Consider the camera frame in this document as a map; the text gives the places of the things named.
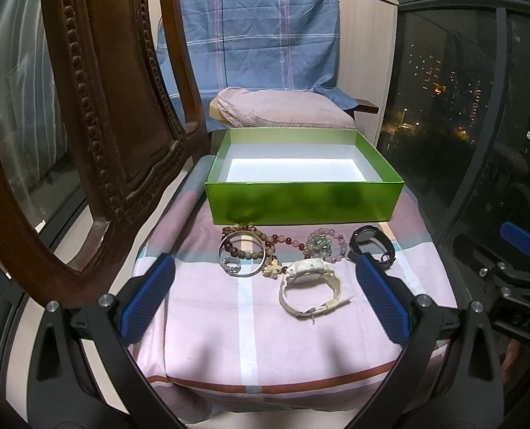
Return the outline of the person right hand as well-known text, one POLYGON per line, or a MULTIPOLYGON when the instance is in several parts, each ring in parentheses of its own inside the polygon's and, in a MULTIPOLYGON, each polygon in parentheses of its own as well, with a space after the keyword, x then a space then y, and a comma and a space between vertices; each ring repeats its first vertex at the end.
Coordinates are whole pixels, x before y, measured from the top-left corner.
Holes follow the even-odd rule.
POLYGON ((509 386, 520 379, 530 365, 530 349, 515 339, 506 346, 504 360, 501 364, 502 383, 509 386))

